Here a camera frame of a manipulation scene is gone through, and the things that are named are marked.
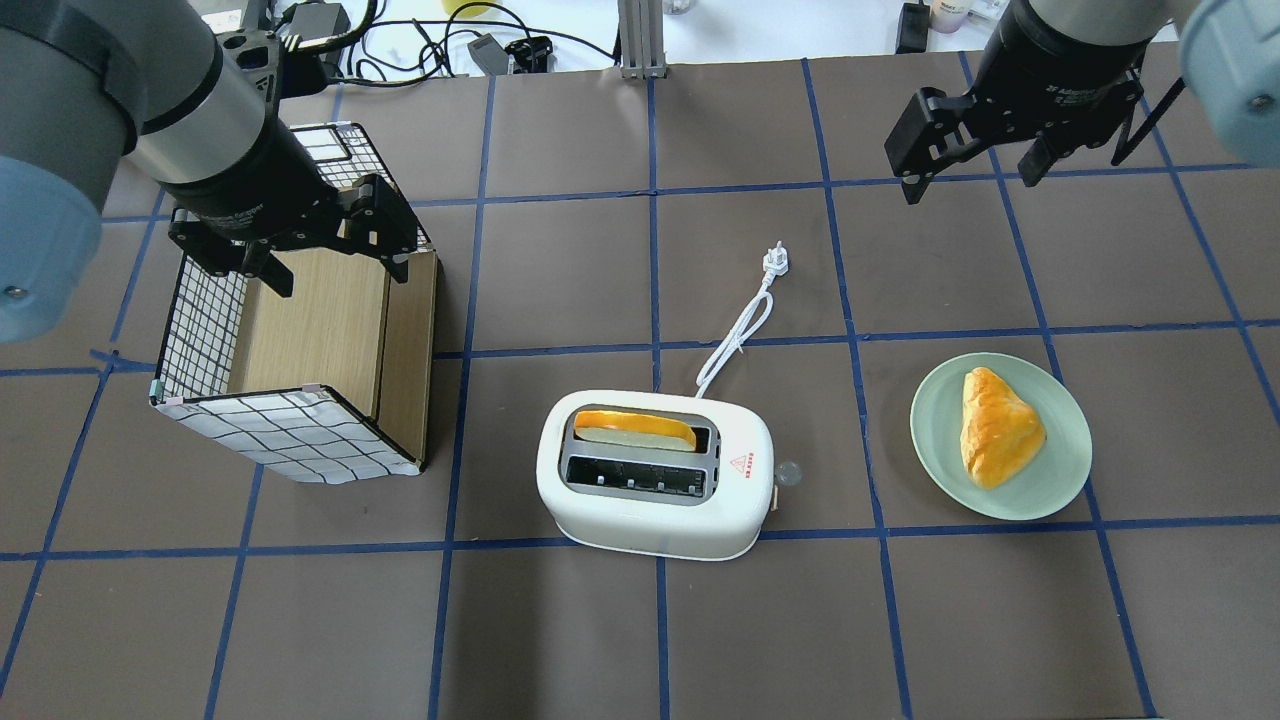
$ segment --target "wooden panel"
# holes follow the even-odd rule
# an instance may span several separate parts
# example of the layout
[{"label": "wooden panel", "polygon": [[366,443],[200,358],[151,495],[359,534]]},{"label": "wooden panel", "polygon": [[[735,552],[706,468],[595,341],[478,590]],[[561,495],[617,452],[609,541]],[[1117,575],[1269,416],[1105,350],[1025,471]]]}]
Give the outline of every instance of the wooden panel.
[{"label": "wooden panel", "polygon": [[333,250],[282,252],[293,297],[251,282],[230,392],[326,384],[361,413],[378,410],[387,270]]},{"label": "wooden panel", "polygon": [[412,255],[408,283],[392,282],[387,297],[378,427],[416,460],[426,457],[438,266],[435,252]]}]

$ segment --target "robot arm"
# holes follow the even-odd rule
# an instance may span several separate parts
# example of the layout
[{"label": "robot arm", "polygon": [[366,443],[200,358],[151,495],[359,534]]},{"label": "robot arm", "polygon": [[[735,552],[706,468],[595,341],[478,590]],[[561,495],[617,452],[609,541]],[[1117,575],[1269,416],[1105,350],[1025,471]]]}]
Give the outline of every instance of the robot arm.
[{"label": "robot arm", "polygon": [[1147,44],[1172,18],[1188,87],[1219,140],[1280,165],[1280,4],[1274,0],[1014,0],[968,92],[920,88],[884,142],[910,204],[929,181],[993,145],[1033,141],[1018,164],[1037,184],[1057,160],[1101,147],[1142,97]]},{"label": "robot arm", "polygon": [[288,296],[271,251],[329,247],[404,282],[412,210],[380,176],[346,190],[320,177],[276,118],[274,33],[215,37],[183,0],[146,5],[0,0],[0,342],[65,311],[122,155],[175,199],[169,234],[210,274]]}]

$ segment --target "bread slice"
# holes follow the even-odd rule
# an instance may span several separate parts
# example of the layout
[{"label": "bread slice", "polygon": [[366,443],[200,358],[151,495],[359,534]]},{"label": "bread slice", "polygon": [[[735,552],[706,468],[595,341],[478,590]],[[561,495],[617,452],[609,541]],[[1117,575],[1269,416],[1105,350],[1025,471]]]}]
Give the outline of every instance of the bread slice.
[{"label": "bread slice", "polygon": [[621,413],[617,410],[581,410],[573,418],[573,434],[581,439],[655,447],[692,452],[698,447],[694,428],[672,418]]},{"label": "bread slice", "polygon": [[1000,487],[1044,446],[1044,424],[1036,409],[988,368],[964,377],[960,456],[969,478],[983,489]]}]

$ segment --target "green plate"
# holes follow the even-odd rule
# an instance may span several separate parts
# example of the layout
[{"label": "green plate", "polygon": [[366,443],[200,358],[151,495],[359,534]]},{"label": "green plate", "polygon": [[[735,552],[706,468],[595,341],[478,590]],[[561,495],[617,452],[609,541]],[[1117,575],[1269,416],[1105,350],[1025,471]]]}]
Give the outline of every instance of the green plate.
[{"label": "green plate", "polygon": [[[991,368],[1030,404],[1044,423],[1046,441],[1030,465],[995,489],[973,484],[960,459],[964,377]],[[924,469],[960,505],[1002,520],[1034,520],[1071,502],[1093,464],[1084,413],[1053,375],[996,352],[952,357],[925,375],[911,401],[911,442]]]}]

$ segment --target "storage box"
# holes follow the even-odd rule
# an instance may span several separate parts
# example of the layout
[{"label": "storage box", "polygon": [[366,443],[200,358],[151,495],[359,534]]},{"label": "storage box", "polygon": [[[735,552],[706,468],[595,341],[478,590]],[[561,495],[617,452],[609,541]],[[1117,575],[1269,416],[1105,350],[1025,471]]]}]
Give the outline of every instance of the storage box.
[{"label": "storage box", "polygon": [[[360,126],[294,128],[325,179],[390,178]],[[410,282],[364,256],[280,254],[293,297],[184,258],[152,406],[303,482],[413,475],[426,462],[438,261],[419,227]]]}]

